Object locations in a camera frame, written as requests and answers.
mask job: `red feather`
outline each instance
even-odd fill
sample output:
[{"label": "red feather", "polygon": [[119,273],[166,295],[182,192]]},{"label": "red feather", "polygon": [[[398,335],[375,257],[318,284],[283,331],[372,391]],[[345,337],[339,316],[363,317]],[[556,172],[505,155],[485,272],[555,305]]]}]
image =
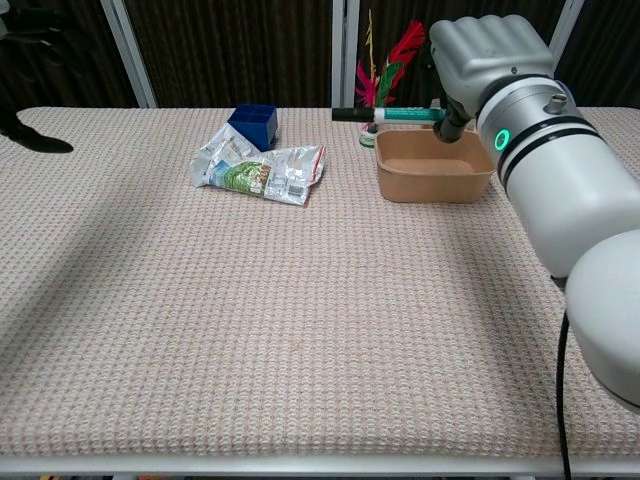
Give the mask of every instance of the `red feather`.
[{"label": "red feather", "polygon": [[358,62],[356,74],[362,84],[362,88],[356,85],[356,93],[365,107],[374,107],[376,103],[376,84],[365,73],[364,68],[362,68],[362,62]]},{"label": "red feather", "polygon": [[388,63],[402,62],[402,68],[398,70],[398,73],[393,77],[391,88],[394,88],[400,79],[404,77],[407,65],[409,65],[409,62],[411,62],[416,53],[418,53],[418,50],[420,50],[420,47],[422,47],[426,39],[427,37],[424,33],[422,23],[411,20],[407,31],[397,45],[391,49],[391,53],[389,54]]}]

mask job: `white metal frame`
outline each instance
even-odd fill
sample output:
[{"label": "white metal frame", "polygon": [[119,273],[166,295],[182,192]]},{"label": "white metal frame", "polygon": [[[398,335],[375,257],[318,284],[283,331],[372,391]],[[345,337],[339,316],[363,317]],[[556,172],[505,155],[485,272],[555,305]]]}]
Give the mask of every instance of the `white metal frame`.
[{"label": "white metal frame", "polygon": [[331,106],[342,106],[344,69],[344,0],[333,0],[331,20]]},{"label": "white metal frame", "polygon": [[360,18],[360,0],[346,0],[344,73],[342,105],[353,107],[356,87],[356,62],[358,55],[358,21]]},{"label": "white metal frame", "polygon": [[[580,477],[638,476],[640,458],[572,458]],[[559,476],[560,458],[415,455],[0,457],[0,475],[166,474],[208,476]]]},{"label": "white metal frame", "polygon": [[157,107],[153,87],[129,20],[124,0],[100,0],[109,28],[120,52],[131,88],[140,107]]},{"label": "white metal frame", "polygon": [[567,46],[573,27],[578,20],[580,10],[584,5],[584,0],[565,0],[564,7],[558,18],[556,29],[553,31],[549,48],[553,54],[553,69],[555,70],[560,63],[560,58]]}]

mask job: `green marker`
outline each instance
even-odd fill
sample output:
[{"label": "green marker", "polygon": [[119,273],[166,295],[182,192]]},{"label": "green marker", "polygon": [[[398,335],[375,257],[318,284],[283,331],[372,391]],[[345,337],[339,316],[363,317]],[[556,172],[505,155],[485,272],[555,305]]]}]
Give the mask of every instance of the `green marker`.
[{"label": "green marker", "polygon": [[333,108],[331,119],[338,122],[426,125],[443,120],[445,112],[440,108]]}]

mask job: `curtain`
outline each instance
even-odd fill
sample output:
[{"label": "curtain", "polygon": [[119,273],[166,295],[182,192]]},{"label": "curtain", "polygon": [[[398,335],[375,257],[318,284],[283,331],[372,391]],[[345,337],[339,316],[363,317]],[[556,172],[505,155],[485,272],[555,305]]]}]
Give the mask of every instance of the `curtain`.
[{"label": "curtain", "polygon": [[51,105],[67,107],[138,106],[120,60],[100,0],[13,0],[18,7],[57,9],[73,18],[98,45],[87,59],[88,74],[76,77],[65,66],[54,66],[38,55],[34,45],[19,45],[18,54],[36,74],[36,82],[26,82],[0,57],[0,103],[16,111]]},{"label": "curtain", "polygon": [[[456,20],[464,16],[481,17],[483,15],[505,16],[522,15],[531,22],[540,36],[547,42],[551,40],[564,0],[360,0],[360,18],[358,32],[358,58],[363,59],[368,71],[369,51],[365,46],[369,26],[369,9],[373,23],[373,49],[376,67],[380,69],[387,54],[400,40],[409,21],[419,20],[425,28],[438,20]],[[394,89],[396,97],[392,105],[420,105],[420,76],[417,58],[407,68],[405,77]]]},{"label": "curtain", "polygon": [[556,77],[578,105],[640,108],[640,2],[587,0]]},{"label": "curtain", "polygon": [[331,0],[127,0],[159,106],[323,107]]}]

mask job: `tan plastic container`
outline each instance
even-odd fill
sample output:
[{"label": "tan plastic container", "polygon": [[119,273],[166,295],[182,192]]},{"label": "tan plastic container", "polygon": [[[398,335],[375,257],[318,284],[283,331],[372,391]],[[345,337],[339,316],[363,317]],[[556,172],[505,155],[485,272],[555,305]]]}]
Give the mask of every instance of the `tan plastic container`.
[{"label": "tan plastic container", "polygon": [[495,171],[474,132],[447,144],[431,129],[387,130],[375,146],[380,193],[392,202],[472,203]]}]

